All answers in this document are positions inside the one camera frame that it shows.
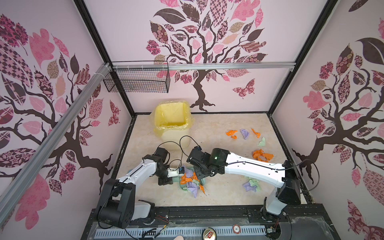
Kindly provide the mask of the small orange scrap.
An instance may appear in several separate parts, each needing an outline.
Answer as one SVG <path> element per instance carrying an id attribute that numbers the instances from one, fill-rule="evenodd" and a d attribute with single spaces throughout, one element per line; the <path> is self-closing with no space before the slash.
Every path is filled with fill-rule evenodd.
<path id="1" fill-rule="evenodd" d="M 254 129 L 252 129 L 253 133 L 257 136 L 257 138 L 260 138 L 261 136 L 261 133 L 259 132 L 256 132 Z"/>

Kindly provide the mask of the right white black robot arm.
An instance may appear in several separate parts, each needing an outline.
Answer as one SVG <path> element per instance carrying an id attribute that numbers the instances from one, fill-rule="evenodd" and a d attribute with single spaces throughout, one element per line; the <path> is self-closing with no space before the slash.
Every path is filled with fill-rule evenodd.
<path id="1" fill-rule="evenodd" d="M 234 174 L 272 185 L 274 190 L 264 202 L 264 215 L 279 216 L 286 206 L 301 204 L 297 167 L 289 161 L 283 164 L 270 164 L 241 157 L 220 148 L 213 149 L 209 154 L 197 146 L 191 150 L 187 162 L 194 166 L 199 180 L 217 174 Z"/>

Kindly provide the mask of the orange paper scrap back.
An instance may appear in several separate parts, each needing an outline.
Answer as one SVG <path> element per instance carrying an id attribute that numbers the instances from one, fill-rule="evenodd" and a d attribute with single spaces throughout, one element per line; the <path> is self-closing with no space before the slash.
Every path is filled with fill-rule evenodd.
<path id="1" fill-rule="evenodd" d="M 230 131 L 226 132 L 226 135 L 231 137 L 232 139 L 236 140 L 237 139 L 237 136 L 236 136 L 237 132 L 238 131 L 236 131 L 236 130 L 230 130 Z"/>

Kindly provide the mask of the purple orange scrap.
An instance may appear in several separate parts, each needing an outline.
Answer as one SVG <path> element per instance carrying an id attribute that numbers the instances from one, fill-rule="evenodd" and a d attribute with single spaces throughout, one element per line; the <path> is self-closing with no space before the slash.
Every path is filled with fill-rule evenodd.
<path id="1" fill-rule="evenodd" d="M 194 175 L 193 169 L 185 167 L 185 174 L 184 174 L 185 178 L 192 179 L 193 175 Z"/>

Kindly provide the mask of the purple paper scrap back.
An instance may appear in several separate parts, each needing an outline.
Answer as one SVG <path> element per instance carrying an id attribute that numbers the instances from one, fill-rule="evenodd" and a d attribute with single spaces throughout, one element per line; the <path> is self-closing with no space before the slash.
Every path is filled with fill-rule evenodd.
<path id="1" fill-rule="evenodd" d="M 243 138 L 244 138 L 245 140 L 247 140 L 248 137 L 249 137 L 249 135 L 250 135 L 249 131 L 247 131 L 246 129 L 240 129 L 240 132 L 241 132 Z"/>

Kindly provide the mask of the orange paper scrap pile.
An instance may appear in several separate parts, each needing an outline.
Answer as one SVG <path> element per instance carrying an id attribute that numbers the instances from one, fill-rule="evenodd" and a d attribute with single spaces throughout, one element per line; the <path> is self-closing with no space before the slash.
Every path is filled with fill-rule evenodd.
<path id="1" fill-rule="evenodd" d="M 265 153 L 262 149 L 252 152 L 252 157 L 260 162 L 268 163 L 274 158 L 274 155 Z"/>

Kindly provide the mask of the green plastic dustpan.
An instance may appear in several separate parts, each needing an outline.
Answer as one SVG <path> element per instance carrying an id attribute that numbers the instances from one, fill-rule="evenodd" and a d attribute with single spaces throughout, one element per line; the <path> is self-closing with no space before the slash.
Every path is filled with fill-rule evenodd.
<path id="1" fill-rule="evenodd" d="M 205 191 L 203 180 L 199 180 L 195 172 L 189 175 L 184 174 L 179 178 L 180 188 L 183 191 L 189 191 L 190 189 Z"/>

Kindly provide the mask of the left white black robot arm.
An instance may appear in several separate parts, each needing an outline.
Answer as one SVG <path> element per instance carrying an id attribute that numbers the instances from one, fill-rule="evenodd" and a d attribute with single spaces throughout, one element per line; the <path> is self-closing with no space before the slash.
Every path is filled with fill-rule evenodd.
<path id="1" fill-rule="evenodd" d="M 166 159 L 169 152 L 157 148 L 153 155 L 143 157 L 140 164 L 119 179 L 109 179 L 102 189 L 95 213 L 102 228 L 108 226 L 124 229 L 131 221 L 154 220 L 155 204 L 136 201 L 136 190 L 148 178 L 158 177 L 158 185 L 173 184 Z"/>

